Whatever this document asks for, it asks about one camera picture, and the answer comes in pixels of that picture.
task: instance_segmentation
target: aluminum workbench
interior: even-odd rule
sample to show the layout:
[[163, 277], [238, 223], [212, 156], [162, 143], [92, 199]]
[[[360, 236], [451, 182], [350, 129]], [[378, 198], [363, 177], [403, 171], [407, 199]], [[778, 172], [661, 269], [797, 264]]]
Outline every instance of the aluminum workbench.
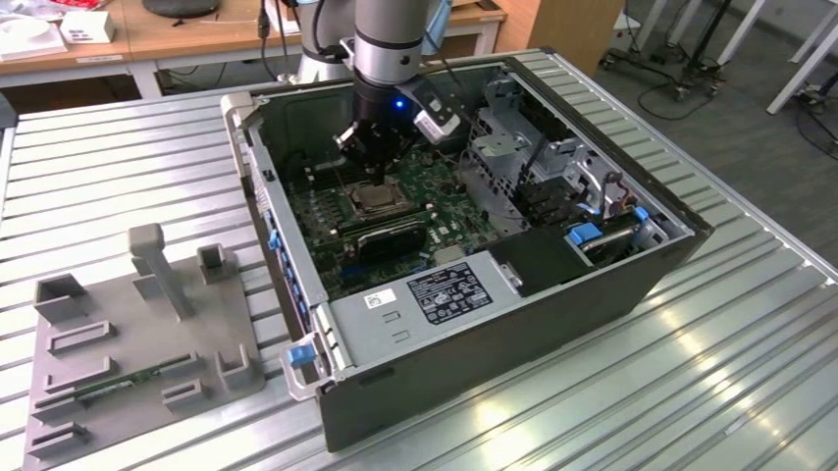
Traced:
[[268, 386], [60, 469], [831, 469], [835, 270], [561, 58], [519, 55], [717, 227], [634, 312], [339, 453], [286, 391], [288, 341], [219, 110], [230, 90], [27, 115], [0, 160], [0, 471], [23, 461], [35, 280], [128, 274], [122, 231], [160, 222], [171, 260], [243, 263]]

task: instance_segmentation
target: green circuit board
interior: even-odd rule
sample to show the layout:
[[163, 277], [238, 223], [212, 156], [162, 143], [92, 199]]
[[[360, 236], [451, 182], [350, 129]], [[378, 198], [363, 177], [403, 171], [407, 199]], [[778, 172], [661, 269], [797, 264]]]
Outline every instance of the green circuit board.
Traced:
[[[396, 214], [364, 218], [356, 211], [351, 187], [370, 184], [347, 164], [315, 173], [288, 185], [290, 203], [320, 279], [332, 299], [388, 283], [435, 266], [434, 253], [459, 246], [465, 254], [498, 238], [483, 211], [459, 181], [458, 163], [426, 151], [411, 151], [387, 172], [386, 182], [396, 185], [403, 208]], [[388, 228], [420, 223], [427, 238], [420, 250], [374, 264], [351, 263], [359, 237]]]

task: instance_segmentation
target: lab floor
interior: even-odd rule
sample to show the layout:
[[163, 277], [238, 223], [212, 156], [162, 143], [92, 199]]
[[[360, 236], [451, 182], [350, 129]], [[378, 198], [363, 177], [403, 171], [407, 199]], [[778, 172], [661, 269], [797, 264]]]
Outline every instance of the lab floor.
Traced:
[[[629, 0], [630, 15], [643, 19], [653, 3], [654, 0]], [[647, 51], [663, 41], [663, 32], [681, 3], [669, 2]], [[713, 8], [705, 3], [683, 37], [682, 45], [689, 51], [695, 47]], [[718, 57], [738, 21], [738, 17], [727, 14], [710, 44], [709, 57]], [[779, 224], [838, 265], [838, 212], [833, 210], [833, 203], [838, 200], [838, 161], [826, 157], [801, 137], [795, 126], [797, 104], [790, 104], [778, 116], [765, 112], [797, 69], [787, 62], [797, 48], [798, 45], [785, 38], [755, 28], [726, 67], [729, 83], [721, 94], [690, 118], [678, 122], [653, 117], [641, 111], [637, 104], [638, 95], [659, 84], [662, 77], [623, 64], [611, 71], [599, 71], [594, 78]], [[271, 68], [294, 71], [298, 60], [292, 57], [284, 64], [282, 58], [271, 59]], [[266, 80], [267, 72], [258, 61], [228, 64], [219, 78], [222, 67], [178, 70], [191, 74], [174, 75], [172, 92]], [[669, 71], [675, 74], [678, 68], [673, 66]], [[825, 63], [813, 75], [813, 81], [821, 83], [834, 70], [838, 67]], [[646, 103], [657, 113], [675, 116], [703, 99], [699, 95], [675, 103], [662, 93], [653, 93]], [[838, 102], [833, 106], [822, 119], [838, 131]], [[806, 135], [826, 145], [829, 137], [815, 128], [807, 116], [803, 116], [802, 124]]]

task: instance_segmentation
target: white label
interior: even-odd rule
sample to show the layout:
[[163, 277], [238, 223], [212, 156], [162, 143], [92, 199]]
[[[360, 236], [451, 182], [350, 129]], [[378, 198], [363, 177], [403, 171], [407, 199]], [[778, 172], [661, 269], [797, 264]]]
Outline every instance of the white label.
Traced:
[[372, 294], [367, 294], [364, 296], [364, 302], [367, 303], [367, 308], [372, 309], [379, 306], [384, 306], [390, 302], [395, 301], [395, 292], [392, 289], [384, 289], [383, 291], [374, 292]]
[[95, 56], [95, 57], [80, 57], [76, 59], [79, 64], [91, 64], [95, 62], [111, 62], [111, 61], [122, 61], [122, 54], [114, 54], [112, 56]]

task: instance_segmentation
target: blue clip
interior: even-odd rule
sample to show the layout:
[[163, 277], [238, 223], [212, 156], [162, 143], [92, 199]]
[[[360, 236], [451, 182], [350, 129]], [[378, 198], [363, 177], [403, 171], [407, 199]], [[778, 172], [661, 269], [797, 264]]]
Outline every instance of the blue clip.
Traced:
[[307, 343], [299, 345], [288, 350], [288, 361], [292, 368], [300, 368], [303, 365], [308, 365], [316, 360], [315, 346]]
[[571, 229], [570, 237], [574, 244], [582, 245], [589, 240], [601, 238], [602, 231], [597, 228], [594, 223], [585, 223]]
[[634, 208], [634, 215], [637, 216], [637, 218], [641, 220], [642, 223], [645, 223], [646, 220], [650, 219], [650, 212], [646, 210], [643, 206], [638, 206], [637, 208]]
[[267, 240], [267, 248], [278, 250], [283, 246], [283, 240], [279, 238], [279, 231], [275, 229], [271, 231], [271, 237]]

